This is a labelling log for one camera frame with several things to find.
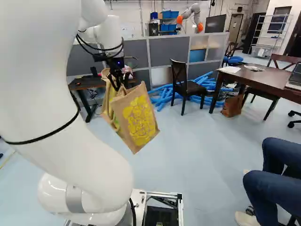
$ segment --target wooden table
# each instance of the wooden table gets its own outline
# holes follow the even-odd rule
[[[137,82],[136,79],[128,80],[129,84],[134,84],[136,82]],[[90,108],[90,105],[84,94],[84,90],[91,89],[91,88],[105,88],[106,82],[104,80],[102,80],[101,77],[83,77],[83,78],[74,79],[72,82],[70,82],[68,87],[69,87],[70,91],[74,90],[78,93],[78,95],[88,113],[88,115],[86,117],[86,122],[90,122],[91,118],[97,108],[97,104],[92,105],[92,108]],[[75,104],[79,108],[79,103],[78,103],[76,97],[73,94],[72,94],[72,97],[73,97]]]
[[[239,67],[241,68],[241,70],[236,73],[219,72],[209,113],[212,113],[214,110],[216,100],[218,98],[224,80],[231,80],[233,82],[236,81],[240,83],[241,87],[239,94],[244,93],[247,85],[252,88],[259,89],[275,96],[282,97],[284,99],[301,104],[301,91],[285,87],[292,72],[272,67],[266,67],[263,65],[247,65],[257,66],[264,69],[265,71],[253,72],[245,68],[243,65],[240,65]]]

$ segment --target black cable tie band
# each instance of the black cable tie band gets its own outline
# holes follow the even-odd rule
[[[67,122],[65,125],[61,126],[60,128],[58,128],[50,133],[47,133],[41,137],[37,137],[37,138],[31,139],[31,140],[20,141],[20,142],[10,142],[10,141],[6,141],[6,140],[5,140],[5,142],[10,145],[26,145],[26,144],[31,144],[31,143],[43,140],[47,137],[50,137],[50,136],[62,131],[64,128],[68,127],[71,123],[73,123],[75,121],[75,119],[79,115],[79,112],[80,112],[80,109],[78,108],[75,116],[69,122]]]

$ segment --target sneaker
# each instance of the sneaker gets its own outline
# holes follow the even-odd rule
[[[244,172],[244,175],[245,175],[245,174],[247,174],[248,172],[250,172],[250,170],[249,170],[249,169],[244,169],[243,172]]]
[[[260,226],[255,216],[243,212],[235,212],[235,220],[239,226]]]

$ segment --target window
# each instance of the window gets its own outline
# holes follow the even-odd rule
[[[291,6],[275,8],[274,15],[279,15],[279,16],[272,17],[271,23],[269,25],[268,33],[282,34],[282,31],[284,30],[284,27],[288,19],[288,16],[284,16],[284,15],[285,14],[289,15],[291,9],[292,9]]]

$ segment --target blue jeans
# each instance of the blue jeans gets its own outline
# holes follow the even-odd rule
[[[262,149],[263,170],[250,171],[243,183],[259,224],[278,226],[276,204],[301,217],[301,145],[266,138]]]

